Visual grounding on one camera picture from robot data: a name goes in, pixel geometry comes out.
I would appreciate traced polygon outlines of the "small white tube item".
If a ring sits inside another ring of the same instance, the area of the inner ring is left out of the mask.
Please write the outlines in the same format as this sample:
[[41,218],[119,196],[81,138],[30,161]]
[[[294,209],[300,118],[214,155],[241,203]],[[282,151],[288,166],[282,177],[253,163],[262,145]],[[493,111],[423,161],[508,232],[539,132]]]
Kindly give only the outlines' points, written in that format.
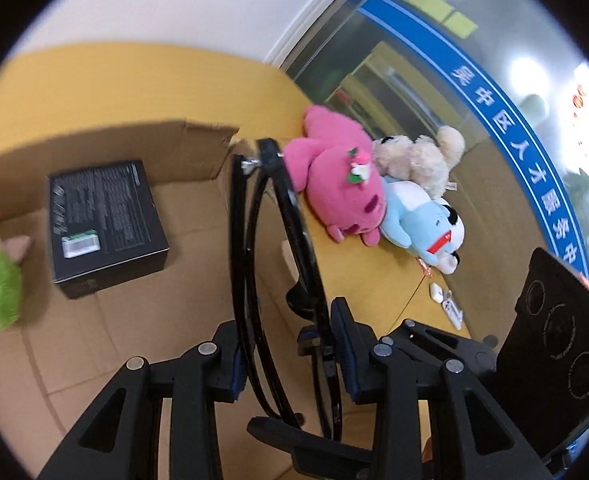
[[464,325],[464,312],[454,301],[451,290],[445,290],[439,284],[431,283],[429,295],[434,302],[441,306],[455,330],[461,330]]

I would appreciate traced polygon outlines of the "black product box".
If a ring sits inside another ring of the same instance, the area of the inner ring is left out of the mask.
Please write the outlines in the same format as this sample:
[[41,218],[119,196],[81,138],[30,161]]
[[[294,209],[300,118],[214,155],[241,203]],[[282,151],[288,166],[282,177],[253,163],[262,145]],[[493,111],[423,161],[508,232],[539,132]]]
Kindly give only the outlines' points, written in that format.
[[164,269],[170,245],[140,159],[48,178],[52,280],[69,299]]

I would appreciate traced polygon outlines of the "cardboard box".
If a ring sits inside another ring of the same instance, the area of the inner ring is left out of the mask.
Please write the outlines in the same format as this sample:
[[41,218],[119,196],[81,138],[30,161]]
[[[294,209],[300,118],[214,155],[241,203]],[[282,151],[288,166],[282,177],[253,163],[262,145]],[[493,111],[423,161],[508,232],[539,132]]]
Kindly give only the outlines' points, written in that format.
[[0,479],[33,479],[132,356],[181,356],[232,318],[233,126],[183,120],[0,148],[0,235],[27,235],[0,330]]

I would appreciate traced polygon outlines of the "pink plush toy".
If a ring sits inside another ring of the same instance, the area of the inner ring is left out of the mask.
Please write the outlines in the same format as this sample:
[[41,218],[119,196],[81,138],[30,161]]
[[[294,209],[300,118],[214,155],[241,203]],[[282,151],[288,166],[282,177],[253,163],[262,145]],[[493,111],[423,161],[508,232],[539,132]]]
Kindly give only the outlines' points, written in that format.
[[386,199],[371,137],[359,122],[322,105],[307,108],[303,130],[282,150],[294,189],[335,242],[357,235],[376,246]]

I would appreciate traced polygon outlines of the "beige teddy bear plush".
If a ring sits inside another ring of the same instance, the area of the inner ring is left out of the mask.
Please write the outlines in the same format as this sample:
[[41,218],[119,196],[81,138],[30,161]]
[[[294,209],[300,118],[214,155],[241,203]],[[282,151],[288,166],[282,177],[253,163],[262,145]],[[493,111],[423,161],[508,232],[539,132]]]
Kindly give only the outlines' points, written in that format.
[[443,126],[436,139],[418,136],[411,140],[399,134],[375,140],[373,161],[383,177],[412,181],[435,200],[449,189],[450,171],[459,164],[465,149],[462,133]]

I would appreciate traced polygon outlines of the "light blue dog plush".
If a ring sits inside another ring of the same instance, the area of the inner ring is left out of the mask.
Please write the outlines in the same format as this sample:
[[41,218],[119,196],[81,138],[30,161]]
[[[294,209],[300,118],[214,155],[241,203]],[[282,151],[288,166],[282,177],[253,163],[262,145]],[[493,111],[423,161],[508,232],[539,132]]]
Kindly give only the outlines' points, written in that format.
[[432,268],[453,274],[465,238],[459,213],[443,198],[432,200],[412,181],[384,178],[383,191],[386,213],[379,226],[381,235],[416,258],[427,274]]

